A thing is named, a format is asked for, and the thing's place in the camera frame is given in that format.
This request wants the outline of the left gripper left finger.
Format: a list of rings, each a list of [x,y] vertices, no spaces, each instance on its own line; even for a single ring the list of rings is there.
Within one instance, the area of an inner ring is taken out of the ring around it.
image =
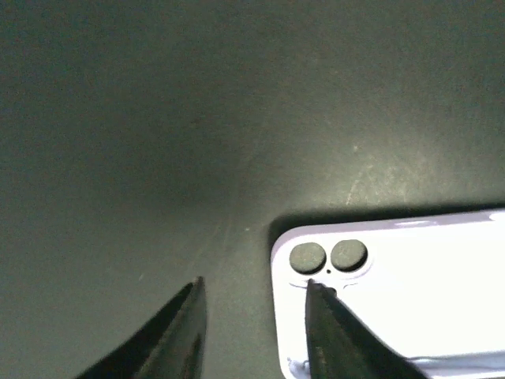
[[[121,346],[80,378],[200,378],[207,331],[204,278],[186,284]]]

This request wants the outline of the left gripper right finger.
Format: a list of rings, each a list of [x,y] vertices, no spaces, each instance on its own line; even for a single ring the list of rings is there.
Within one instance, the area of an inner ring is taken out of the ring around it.
[[[422,379],[412,363],[382,344],[322,283],[310,280],[305,331],[312,378]]]

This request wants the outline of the lavender phone case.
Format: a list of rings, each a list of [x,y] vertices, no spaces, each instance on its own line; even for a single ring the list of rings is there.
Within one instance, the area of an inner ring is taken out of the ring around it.
[[[504,212],[501,209],[303,226],[271,251],[279,362],[309,377],[310,280],[390,349],[433,378],[504,375]]]

